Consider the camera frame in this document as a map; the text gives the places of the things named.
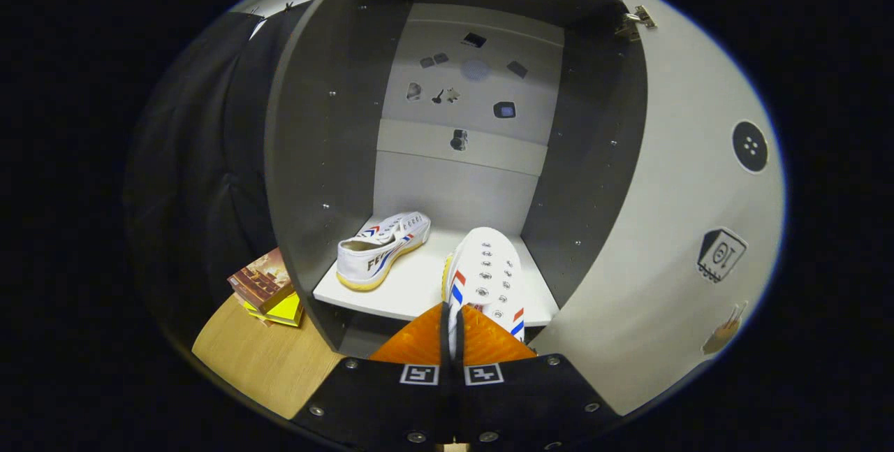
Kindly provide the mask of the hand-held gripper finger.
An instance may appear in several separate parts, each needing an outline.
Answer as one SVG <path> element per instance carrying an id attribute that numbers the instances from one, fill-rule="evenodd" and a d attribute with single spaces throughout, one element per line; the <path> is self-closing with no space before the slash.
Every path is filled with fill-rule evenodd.
<path id="1" fill-rule="evenodd" d="M 335 451 L 441 451 L 455 439 L 446 305 L 435 305 L 370 357 L 349 356 L 291 417 Z"/>
<path id="2" fill-rule="evenodd" d="M 453 438 L 471 451 L 571 451 L 622 423 L 561 353 L 539 356 L 472 307 L 457 313 Z"/>

